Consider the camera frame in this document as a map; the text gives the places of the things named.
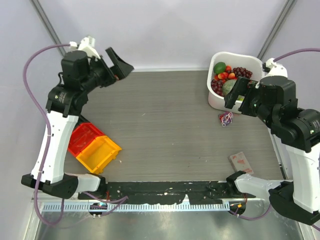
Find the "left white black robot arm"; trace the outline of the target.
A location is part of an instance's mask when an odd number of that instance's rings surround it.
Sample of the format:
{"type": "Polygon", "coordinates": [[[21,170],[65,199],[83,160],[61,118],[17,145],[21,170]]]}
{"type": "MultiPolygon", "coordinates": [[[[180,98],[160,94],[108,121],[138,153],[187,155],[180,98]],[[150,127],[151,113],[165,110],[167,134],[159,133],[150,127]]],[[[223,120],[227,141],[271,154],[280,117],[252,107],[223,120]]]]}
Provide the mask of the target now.
{"type": "Polygon", "coordinates": [[[106,53],[112,67],[102,56],[85,49],[70,51],[61,60],[59,83],[48,93],[45,108],[40,108],[46,128],[38,160],[32,172],[21,177],[22,185],[34,189],[35,199],[39,192],[63,200],[75,193],[89,192],[97,200],[106,195],[105,177],[64,172],[67,148],[88,94],[125,79],[134,70],[111,47],[106,53]]]}

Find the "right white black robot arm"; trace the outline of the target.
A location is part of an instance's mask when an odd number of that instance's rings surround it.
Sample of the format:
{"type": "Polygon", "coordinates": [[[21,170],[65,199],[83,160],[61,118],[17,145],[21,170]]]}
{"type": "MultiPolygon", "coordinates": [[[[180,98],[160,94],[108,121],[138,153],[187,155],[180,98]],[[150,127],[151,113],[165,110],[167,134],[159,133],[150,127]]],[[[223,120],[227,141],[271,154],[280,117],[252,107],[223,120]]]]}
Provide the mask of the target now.
{"type": "Polygon", "coordinates": [[[259,118],[284,144],[292,180],[265,180],[240,170],[226,179],[226,193],[265,199],[283,217],[314,225],[320,219],[320,113],[298,107],[295,82],[284,76],[239,77],[225,107],[233,107],[239,96],[239,111],[259,118]]]}

